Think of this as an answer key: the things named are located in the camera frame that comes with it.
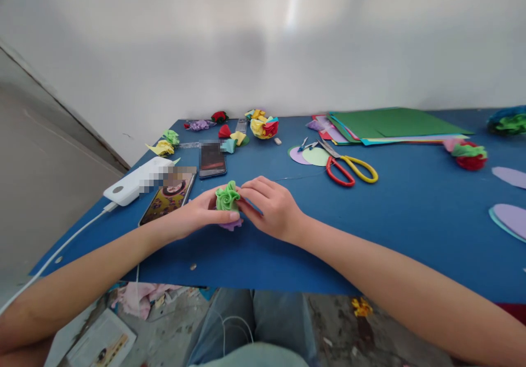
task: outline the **blue tabletop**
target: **blue tabletop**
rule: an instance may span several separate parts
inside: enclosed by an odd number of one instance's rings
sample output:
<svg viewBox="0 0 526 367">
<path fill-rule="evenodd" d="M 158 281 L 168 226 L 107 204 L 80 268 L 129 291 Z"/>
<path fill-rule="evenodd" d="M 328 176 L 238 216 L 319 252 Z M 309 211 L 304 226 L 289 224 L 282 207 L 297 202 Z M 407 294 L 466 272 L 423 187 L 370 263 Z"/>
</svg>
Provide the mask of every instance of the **blue tabletop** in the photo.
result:
<svg viewBox="0 0 526 367">
<path fill-rule="evenodd" d="M 238 185 L 264 175 L 287 187 L 301 210 L 338 229 L 353 233 L 428 265 L 494 302 L 526 303 L 526 243 L 495 225 L 488 209 L 498 203 L 526 208 L 526 191 L 491 173 L 496 166 L 526 172 L 526 136 L 498 137 L 485 130 L 494 110 L 432 112 L 439 118 L 476 132 L 472 141 L 488 151 L 486 167 L 478 172 L 460 168 L 440 145 L 338 146 L 340 154 L 371 164 L 379 174 L 376 184 L 357 179 L 353 188 L 334 183 L 323 167 L 301 165 L 287 155 L 305 137 L 317 132 L 308 117 L 279 118 L 278 137 L 258 140 L 227 156 L 227 175 L 197 179 L 190 197 L 229 180 Z M 228 122 L 231 130 L 237 120 Z M 183 121 L 172 127 L 181 142 L 216 139 L 219 127 L 193 132 Z M 132 168 L 150 160 L 148 151 Z M 180 166 L 197 166 L 198 149 L 179 149 Z M 118 207 L 83 231 L 63 251 L 56 270 L 136 228 L 153 194 Z M 73 232 L 100 213 L 108 203 L 101 198 L 42 257 L 35 269 Z M 124 279 L 135 280 L 135 270 Z M 234 232 L 208 226 L 156 252 L 140 268 L 141 282 L 225 286 L 314 293 L 358 295 L 358 290 L 313 255 L 258 231 L 248 220 Z"/>
</svg>

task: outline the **smartphone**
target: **smartphone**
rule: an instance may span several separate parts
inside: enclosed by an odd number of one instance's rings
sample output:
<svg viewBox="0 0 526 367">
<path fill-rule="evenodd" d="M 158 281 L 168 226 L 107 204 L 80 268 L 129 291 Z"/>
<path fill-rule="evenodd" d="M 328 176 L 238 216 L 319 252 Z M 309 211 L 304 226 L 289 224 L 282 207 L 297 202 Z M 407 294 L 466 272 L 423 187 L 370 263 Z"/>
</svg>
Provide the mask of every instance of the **smartphone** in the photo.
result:
<svg viewBox="0 0 526 367">
<path fill-rule="evenodd" d="M 139 221 L 139 226 L 145 225 L 161 216 L 168 215 L 185 205 L 190 196 L 195 178 L 196 174 L 192 174 L 190 179 L 180 180 L 180 183 L 175 184 L 175 186 L 165 186 L 159 189 Z"/>
<path fill-rule="evenodd" d="M 199 178 L 210 178 L 226 174 L 225 155 L 220 141 L 205 141 L 199 144 Z"/>
</svg>

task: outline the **hand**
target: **hand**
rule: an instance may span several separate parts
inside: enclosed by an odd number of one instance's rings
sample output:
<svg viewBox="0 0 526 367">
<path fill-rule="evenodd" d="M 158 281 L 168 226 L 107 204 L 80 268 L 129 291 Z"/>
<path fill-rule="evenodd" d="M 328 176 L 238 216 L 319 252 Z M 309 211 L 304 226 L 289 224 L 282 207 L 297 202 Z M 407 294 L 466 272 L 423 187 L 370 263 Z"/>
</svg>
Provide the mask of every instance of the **hand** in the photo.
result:
<svg viewBox="0 0 526 367">
<path fill-rule="evenodd" d="M 295 230 L 306 215 L 285 187 L 259 176 L 244 183 L 238 192 L 242 199 L 237 205 L 259 230 L 282 241 L 295 243 Z M 263 215 L 245 199 L 255 204 Z"/>
<path fill-rule="evenodd" d="M 239 219 L 239 213 L 231 211 L 216 211 L 217 197 L 215 187 L 201 193 L 194 200 L 176 209 L 172 213 L 148 223 L 156 225 L 166 243 L 182 239 L 203 226 L 217 223 L 230 223 Z"/>
</svg>

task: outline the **green paper circle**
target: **green paper circle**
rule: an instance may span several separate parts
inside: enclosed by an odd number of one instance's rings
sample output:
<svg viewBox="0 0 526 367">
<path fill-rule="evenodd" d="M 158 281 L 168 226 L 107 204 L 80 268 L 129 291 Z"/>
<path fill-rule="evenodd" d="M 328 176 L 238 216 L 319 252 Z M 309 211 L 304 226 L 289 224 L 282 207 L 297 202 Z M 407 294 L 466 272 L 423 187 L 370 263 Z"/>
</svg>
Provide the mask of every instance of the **green paper circle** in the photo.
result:
<svg viewBox="0 0 526 367">
<path fill-rule="evenodd" d="M 248 144 L 250 142 L 250 138 L 248 138 L 248 136 L 246 136 L 243 141 L 241 141 L 241 146 L 245 146 L 246 144 Z"/>
<path fill-rule="evenodd" d="M 329 153 L 323 148 L 307 148 L 303 151 L 303 159 L 320 167 L 326 166 L 329 157 Z"/>
</svg>

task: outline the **jeans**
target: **jeans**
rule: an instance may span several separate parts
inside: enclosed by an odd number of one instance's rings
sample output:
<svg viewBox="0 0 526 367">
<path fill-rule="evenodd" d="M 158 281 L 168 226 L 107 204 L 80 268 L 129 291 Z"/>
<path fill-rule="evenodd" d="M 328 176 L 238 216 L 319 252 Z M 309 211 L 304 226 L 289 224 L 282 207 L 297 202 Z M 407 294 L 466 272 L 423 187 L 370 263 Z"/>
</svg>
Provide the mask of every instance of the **jeans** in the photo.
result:
<svg viewBox="0 0 526 367">
<path fill-rule="evenodd" d="M 226 320 L 225 334 L 220 315 Z M 248 327 L 229 317 L 244 319 Z M 311 317 L 302 293 L 221 288 L 192 335 L 183 366 L 220 359 L 252 343 L 250 334 L 254 342 L 287 348 L 309 366 L 318 365 Z"/>
</svg>

